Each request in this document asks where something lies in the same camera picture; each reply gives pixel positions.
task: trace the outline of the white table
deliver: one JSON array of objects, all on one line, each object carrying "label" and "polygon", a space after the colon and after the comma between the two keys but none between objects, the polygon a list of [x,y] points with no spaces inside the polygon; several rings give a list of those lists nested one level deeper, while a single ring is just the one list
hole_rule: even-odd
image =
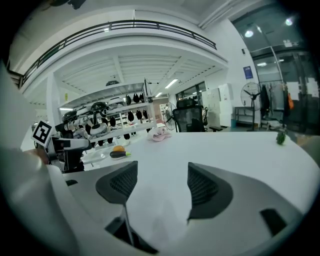
[{"label": "white table", "polygon": [[138,182],[127,201],[131,227],[161,249],[187,229],[191,194],[188,162],[213,166],[260,180],[305,214],[318,191],[320,169],[298,145],[275,132],[173,133],[161,142],[129,145],[131,156],[107,158],[100,167],[138,161]]}]

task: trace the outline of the balcony railing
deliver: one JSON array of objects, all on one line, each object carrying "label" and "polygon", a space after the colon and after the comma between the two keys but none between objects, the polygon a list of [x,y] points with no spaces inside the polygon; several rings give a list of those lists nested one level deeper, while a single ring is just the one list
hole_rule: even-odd
[{"label": "balcony railing", "polygon": [[154,29],[154,30],[162,30],[169,31],[173,33],[177,33],[199,42],[202,42],[215,50],[217,49],[216,43],[211,40],[205,38],[204,36],[192,32],[188,29],[185,29],[180,26],[171,25],[163,22],[150,21],[150,20],[119,20],[112,21],[103,24],[94,25],[88,27],[86,29],[80,30],[77,33],[74,33],[60,42],[56,43],[50,49],[48,49],[44,54],[42,54],[33,64],[32,66],[25,72],[22,78],[22,85],[27,81],[27,79],[31,76],[31,74],[36,71],[46,60],[48,60],[51,56],[61,51],[65,47],[95,34],[104,33],[108,31],[121,30],[121,29]]}]

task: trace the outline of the blue sign on wall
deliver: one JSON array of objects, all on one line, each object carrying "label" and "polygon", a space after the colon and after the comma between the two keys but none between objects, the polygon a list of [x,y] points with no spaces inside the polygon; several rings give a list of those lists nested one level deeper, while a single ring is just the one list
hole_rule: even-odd
[{"label": "blue sign on wall", "polygon": [[254,75],[252,74],[252,70],[250,66],[245,66],[243,70],[244,70],[245,79],[254,78]]}]

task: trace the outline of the black mesh office chair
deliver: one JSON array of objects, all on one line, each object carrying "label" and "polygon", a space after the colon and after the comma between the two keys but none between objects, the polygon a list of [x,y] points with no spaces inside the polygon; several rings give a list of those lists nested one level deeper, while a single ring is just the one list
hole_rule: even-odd
[{"label": "black mesh office chair", "polygon": [[193,99],[178,100],[172,111],[179,132],[205,132],[202,108]]}]

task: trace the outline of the pedestal fan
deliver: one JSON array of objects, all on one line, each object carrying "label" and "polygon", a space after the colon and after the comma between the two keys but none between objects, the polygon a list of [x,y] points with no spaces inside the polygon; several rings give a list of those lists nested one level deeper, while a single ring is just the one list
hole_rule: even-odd
[{"label": "pedestal fan", "polygon": [[165,124],[165,127],[172,131],[175,128],[175,131],[178,132],[177,130],[177,123],[174,118],[174,114],[172,113],[173,110],[176,109],[176,106],[172,104],[171,102],[167,103],[164,106],[164,114],[163,114],[163,121]]},{"label": "pedestal fan", "polygon": [[259,85],[255,82],[245,84],[241,90],[240,97],[243,106],[252,110],[252,128],[249,131],[255,130],[255,111],[261,108],[259,95]]}]

